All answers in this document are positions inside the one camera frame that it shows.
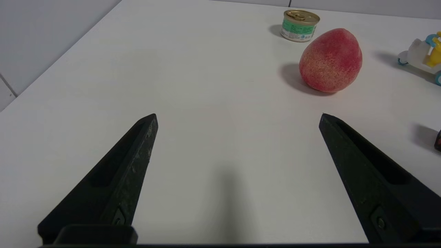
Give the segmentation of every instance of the toy car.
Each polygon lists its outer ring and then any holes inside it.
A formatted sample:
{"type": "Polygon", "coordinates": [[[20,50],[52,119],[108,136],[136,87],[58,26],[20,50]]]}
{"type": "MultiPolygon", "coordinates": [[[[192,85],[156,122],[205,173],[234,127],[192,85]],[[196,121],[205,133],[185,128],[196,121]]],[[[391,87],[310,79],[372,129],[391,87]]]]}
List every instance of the toy car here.
{"type": "Polygon", "coordinates": [[[431,34],[426,41],[415,39],[408,51],[398,54],[398,64],[410,64],[423,71],[435,74],[435,83],[441,86],[441,32],[431,34]]]}

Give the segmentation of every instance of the pull tab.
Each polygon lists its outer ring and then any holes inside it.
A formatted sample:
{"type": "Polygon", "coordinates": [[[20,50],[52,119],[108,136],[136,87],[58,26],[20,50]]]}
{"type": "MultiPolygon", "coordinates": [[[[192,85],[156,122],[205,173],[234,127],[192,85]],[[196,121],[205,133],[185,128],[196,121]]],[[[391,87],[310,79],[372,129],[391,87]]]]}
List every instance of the pull tab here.
{"type": "Polygon", "coordinates": [[[294,19],[296,19],[297,21],[304,21],[306,18],[301,14],[295,14],[294,19]]]}

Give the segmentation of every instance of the canned food tin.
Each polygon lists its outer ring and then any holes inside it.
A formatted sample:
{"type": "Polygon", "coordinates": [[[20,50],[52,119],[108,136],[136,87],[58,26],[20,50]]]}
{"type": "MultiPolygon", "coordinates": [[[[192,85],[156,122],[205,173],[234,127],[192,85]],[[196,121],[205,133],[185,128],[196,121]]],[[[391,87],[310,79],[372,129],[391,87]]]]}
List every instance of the canned food tin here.
{"type": "Polygon", "coordinates": [[[280,34],[290,41],[307,42],[312,39],[320,17],[312,12],[291,9],[284,12],[280,34]]]}

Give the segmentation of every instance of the red peach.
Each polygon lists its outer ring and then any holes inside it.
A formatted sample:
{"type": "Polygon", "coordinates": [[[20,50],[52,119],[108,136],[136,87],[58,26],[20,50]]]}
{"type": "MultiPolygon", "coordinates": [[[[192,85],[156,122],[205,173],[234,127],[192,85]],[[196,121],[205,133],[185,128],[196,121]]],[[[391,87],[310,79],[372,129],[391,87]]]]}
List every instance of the red peach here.
{"type": "Polygon", "coordinates": [[[337,92],[357,78],[362,60],[355,36],[337,28],[320,35],[306,47],[300,59],[300,74],[316,90],[337,92]]]}

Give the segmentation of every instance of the toy wheel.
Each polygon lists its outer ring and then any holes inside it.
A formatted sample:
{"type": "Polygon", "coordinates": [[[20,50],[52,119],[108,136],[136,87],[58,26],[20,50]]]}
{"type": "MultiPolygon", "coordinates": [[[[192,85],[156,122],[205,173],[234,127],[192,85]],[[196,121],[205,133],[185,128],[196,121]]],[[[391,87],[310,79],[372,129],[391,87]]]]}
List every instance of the toy wheel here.
{"type": "Polygon", "coordinates": [[[408,64],[409,62],[407,62],[407,61],[405,61],[405,60],[401,60],[400,58],[398,58],[398,64],[399,65],[406,65],[406,64],[408,64]]]}
{"type": "Polygon", "coordinates": [[[435,83],[439,86],[441,86],[441,71],[439,71],[437,73],[437,75],[435,76],[435,83]]]}

